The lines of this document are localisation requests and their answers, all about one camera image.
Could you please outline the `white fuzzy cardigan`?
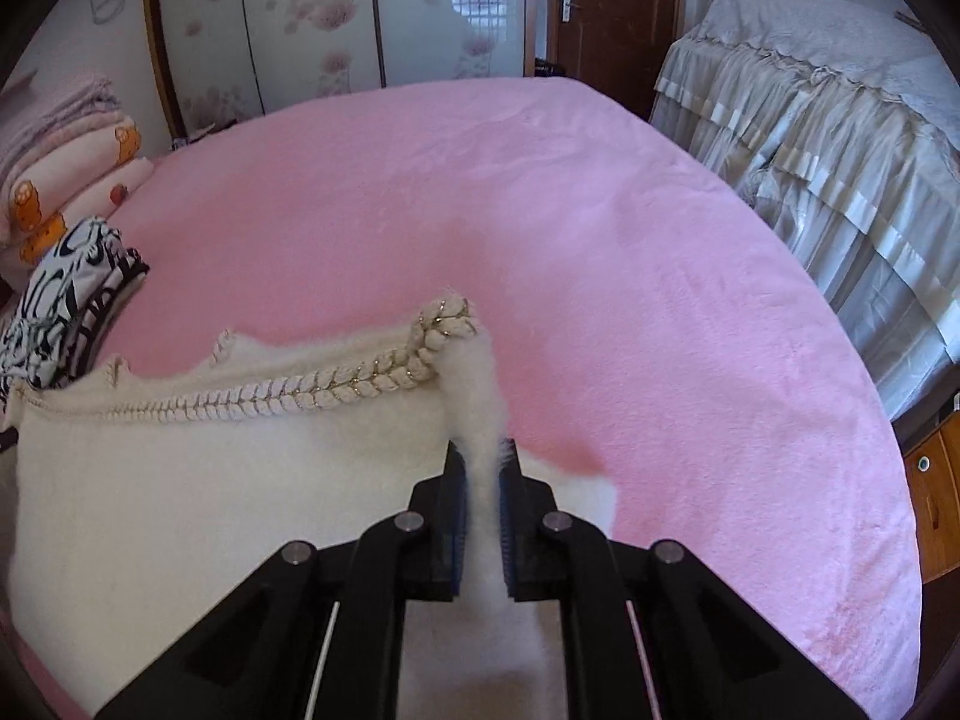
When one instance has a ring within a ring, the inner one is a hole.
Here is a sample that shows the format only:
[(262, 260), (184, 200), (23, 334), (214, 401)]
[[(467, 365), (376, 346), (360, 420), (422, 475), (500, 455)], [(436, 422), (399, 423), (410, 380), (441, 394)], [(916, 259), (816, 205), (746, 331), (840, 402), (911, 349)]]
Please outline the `white fuzzy cardigan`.
[(574, 421), (560, 379), (585, 341), (566, 310), (498, 316), (448, 294), (407, 327), (342, 340), (224, 335), (167, 379), (116, 358), (59, 390), (17, 383), (16, 632), (78, 706), (102, 709), (286, 541), (356, 538), (455, 447), (466, 589), (416, 606), (400, 711), (562, 717), (558, 614), (506, 592), (498, 472), (509, 429)]

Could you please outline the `grey ruffled furniture cover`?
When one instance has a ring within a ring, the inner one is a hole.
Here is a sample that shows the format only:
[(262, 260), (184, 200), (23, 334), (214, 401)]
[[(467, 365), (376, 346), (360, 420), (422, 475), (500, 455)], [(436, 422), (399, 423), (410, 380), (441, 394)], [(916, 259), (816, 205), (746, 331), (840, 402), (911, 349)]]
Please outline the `grey ruffled furniture cover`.
[(898, 418), (958, 359), (958, 86), (853, 0), (709, 0), (651, 122), (768, 224)]

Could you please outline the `floral sliding wardrobe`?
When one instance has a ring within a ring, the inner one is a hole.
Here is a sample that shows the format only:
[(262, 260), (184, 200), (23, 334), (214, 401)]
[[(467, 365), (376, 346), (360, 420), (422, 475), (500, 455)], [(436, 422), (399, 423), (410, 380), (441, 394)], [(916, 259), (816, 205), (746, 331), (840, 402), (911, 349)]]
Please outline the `floral sliding wardrobe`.
[(413, 83), (527, 75), (535, 0), (145, 0), (174, 137)]

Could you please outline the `wooden drawer cabinet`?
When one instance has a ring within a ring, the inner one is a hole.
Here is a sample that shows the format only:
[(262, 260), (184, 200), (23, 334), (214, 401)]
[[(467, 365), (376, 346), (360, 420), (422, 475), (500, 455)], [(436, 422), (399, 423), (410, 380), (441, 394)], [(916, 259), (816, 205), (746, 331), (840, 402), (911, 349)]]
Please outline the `wooden drawer cabinet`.
[(942, 421), (905, 455), (916, 515), (923, 582), (932, 582), (960, 561), (958, 520), (958, 413)]

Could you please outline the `black white graffiti garment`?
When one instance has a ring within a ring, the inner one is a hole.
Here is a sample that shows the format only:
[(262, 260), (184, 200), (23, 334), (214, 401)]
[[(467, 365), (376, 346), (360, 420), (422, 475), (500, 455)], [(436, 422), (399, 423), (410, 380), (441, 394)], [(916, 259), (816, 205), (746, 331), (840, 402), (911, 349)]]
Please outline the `black white graffiti garment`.
[(149, 265), (103, 218), (86, 218), (44, 255), (3, 327), (2, 394), (16, 382), (62, 388), (96, 362), (107, 330)]

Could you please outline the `pink bed blanket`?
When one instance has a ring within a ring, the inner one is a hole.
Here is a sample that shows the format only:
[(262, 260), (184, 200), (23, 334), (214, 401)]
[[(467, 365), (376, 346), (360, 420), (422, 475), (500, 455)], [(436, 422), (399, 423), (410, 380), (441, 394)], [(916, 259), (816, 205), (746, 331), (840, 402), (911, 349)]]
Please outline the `pink bed blanket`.
[(407, 327), (448, 294), (566, 310), (586, 335), (560, 379), (574, 421), (509, 429), (526, 472), (613, 538), (686, 544), (867, 715), (913, 703), (916, 525), (866, 367), (766, 224), (596, 91), (300, 104), (167, 156), (114, 224), (149, 273), (93, 371), (167, 379), (224, 335)]

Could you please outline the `grey pink folded blanket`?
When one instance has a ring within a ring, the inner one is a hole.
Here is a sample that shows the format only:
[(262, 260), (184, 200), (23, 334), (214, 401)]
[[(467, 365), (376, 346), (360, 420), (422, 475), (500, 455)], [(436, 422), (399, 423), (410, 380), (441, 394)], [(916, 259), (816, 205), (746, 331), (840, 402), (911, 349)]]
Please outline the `grey pink folded blanket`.
[(26, 76), (2, 93), (2, 184), (55, 148), (99, 127), (120, 122), (121, 101), (101, 73), (75, 76), (36, 93)]

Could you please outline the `pink bear print quilt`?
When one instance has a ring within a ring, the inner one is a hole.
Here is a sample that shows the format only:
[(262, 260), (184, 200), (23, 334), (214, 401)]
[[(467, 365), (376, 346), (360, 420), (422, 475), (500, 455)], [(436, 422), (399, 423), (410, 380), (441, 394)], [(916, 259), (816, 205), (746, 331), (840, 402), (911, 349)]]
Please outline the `pink bear print quilt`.
[(139, 127), (89, 114), (39, 140), (2, 184), (2, 280), (20, 293), (44, 255), (80, 221), (109, 218), (153, 174)]

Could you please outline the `brown wooden door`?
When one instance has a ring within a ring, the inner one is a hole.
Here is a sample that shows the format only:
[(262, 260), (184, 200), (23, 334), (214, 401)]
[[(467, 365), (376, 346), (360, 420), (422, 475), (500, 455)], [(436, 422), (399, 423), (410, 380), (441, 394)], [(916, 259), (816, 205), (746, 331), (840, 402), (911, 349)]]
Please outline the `brown wooden door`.
[(682, 18), (682, 0), (548, 0), (548, 60), (641, 119)]

